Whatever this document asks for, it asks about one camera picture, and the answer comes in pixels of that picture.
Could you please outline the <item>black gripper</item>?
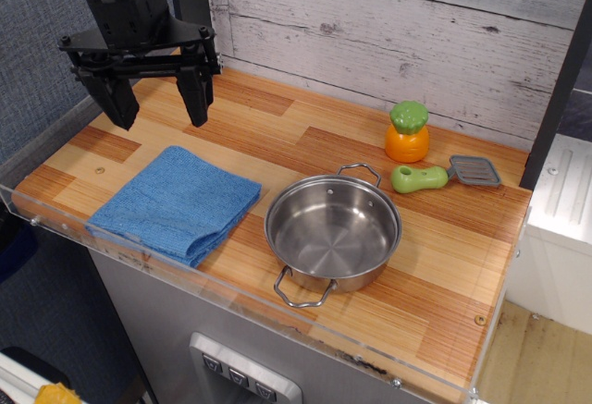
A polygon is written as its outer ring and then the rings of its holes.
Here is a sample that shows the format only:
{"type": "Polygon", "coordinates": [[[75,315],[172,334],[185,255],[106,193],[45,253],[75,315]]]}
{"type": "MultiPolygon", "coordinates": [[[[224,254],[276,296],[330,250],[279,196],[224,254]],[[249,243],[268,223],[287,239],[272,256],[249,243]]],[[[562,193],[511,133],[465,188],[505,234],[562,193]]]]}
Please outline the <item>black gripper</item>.
{"type": "Polygon", "coordinates": [[[58,47],[111,122],[129,130],[139,112],[128,79],[176,75],[191,123],[206,123],[221,72],[214,30],[174,18],[167,0],[86,2],[96,27],[62,36],[58,47]]]}

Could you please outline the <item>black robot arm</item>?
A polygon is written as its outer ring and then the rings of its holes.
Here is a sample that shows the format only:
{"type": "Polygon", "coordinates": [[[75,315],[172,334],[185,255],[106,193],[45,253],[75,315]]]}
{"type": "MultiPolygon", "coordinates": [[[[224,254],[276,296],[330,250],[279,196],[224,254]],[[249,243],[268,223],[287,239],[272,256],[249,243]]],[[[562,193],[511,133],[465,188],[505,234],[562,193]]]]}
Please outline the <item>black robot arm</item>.
{"type": "Polygon", "coordinates": [[[111,122],[130,129],[140,106],[135,79],[173,77],[191,123],[200,127],[221,71],[213,28],[179,20],[167,0],[86,0],[96,26],[59,39],[71,71],[111,122]]]}

